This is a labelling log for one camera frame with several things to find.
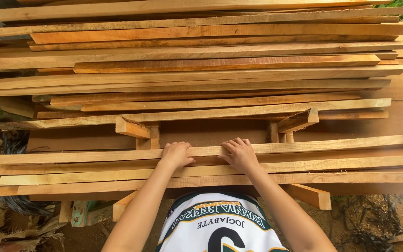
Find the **ground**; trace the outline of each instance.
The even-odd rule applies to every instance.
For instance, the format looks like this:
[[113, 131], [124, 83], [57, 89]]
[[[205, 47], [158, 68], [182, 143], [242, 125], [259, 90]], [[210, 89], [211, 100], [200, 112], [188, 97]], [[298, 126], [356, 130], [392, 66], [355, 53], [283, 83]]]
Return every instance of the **ground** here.
[[[2, 140], [0, 139], [0, 151], [1, 150]], [[339, 252], [364, 252], [365, 248], [363, 245], [359, 245], [358, 243], [355, 243], [353, 240], [350, 239], [351, 234], [354, 232], [354, 230], [346, 229], [344, 216], [346, 216], [346, 224], [348, 228], [351, 228], [358, 224], [359, 220], [361, 219], [362, 211], [367, 207], [373, 209], [380, 207], [381, 210], [386, 211], [388, 209], [388, 205], [383, 196], [360, 196], [359, 198], [357, 196], [334, 196], [332, 199], [331, 211], [318, 210], [303, 202], [298, 203], [318, 223], [318, 225], [321, 226], [323, 231], [331, 239], [332, 243], [338, 247]], [[355, 200], [357, 200], [356, 203], [351, 204], [347, 208], [344, 208]], [[403, 224], [403, 195], [390, 195], [390, 201], [394, 202], [395, 200], [395, 209], [397, 215], [399, 216], [400, 223]], [[157, 215], [152, 232], [150, 233], [150, 236], [144, 246], [143, 252], [154, 251], [161, 232], [161, 225], [172, 202], [172, 199], [164, 199], [161, 202], [159, 213]], [[290, 248], [287, 244], [287, 241], [280, 235], [279, 231], [277, 230], [277, 226], [272, 220], [272, 217], [268, 212], [263, 200], [259, 199], [259, 202], [264, 209], [266, 216], [268, 217], [269, 223], [279, 234], [283, 245], [287, 248]], [[7, 234], [15, 231], [25, 230], [26, 228], [28, 228], [28, 223], [30, 222], [32, 222], [32, 218], [23, 216], [11, 210], [4, 212], [0, 209], [0, 227], [3, 226], [2, 228], [0, 228], [1, 232]], [[360, 229], [362, 232], [377, 236], [383, 236], [384, 233], [389, 236], [390, 233], [387, 230], [383, 230], [383, 228], [387, 228], [386, 224], [387, 218], [385, 215], [377, 215], [374, 211], [369, 210], [360, 225]], [[105, 221], [103, 223], [99, 223], [98, 225], [86, 226], [81, 228], [71, 227], [70, 224], [67, 224], [66, 226], [63, 226], [57, 230], [58, 233], [63, 234], [63, 240], [56, 238], [45, 239], [37, 246], [36, 251], [98, 252], [102, 249], [107, 238], [103, 230], [105, 229], [110, 231], [113, 229], [114, 225], [115, 223], [112, 221]], [[397, 243], [392, 251], [403, 252], [403, 242]]]

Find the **white jersey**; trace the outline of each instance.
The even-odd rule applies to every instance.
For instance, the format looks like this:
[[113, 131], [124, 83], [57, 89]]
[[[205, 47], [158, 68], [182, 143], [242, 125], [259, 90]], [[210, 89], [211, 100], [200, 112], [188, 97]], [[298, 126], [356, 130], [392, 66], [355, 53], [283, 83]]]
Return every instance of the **white jersey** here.
[[252, 197], [192, 193], [177, 199], [156, 252], [286, 252]]

